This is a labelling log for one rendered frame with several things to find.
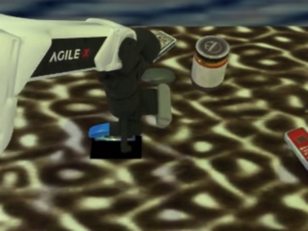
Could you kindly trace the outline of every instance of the blue object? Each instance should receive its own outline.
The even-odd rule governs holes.
[[[97,124],[89,129],[88,136],[90,138],[98,138],[102,136],[110,136],[110,124]]]

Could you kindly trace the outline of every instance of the patterned tablecloth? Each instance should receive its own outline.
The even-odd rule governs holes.
[[[144,158],[89,160],[108,113],[97,73],[30,82],[0,156],[1,231],[307,231],[308,173],[284,132],[305,126],[308,28],[164,27],[179,41],[173,122],[144,123]],[[198,38],[231,45],[225,81],[195,90]]]

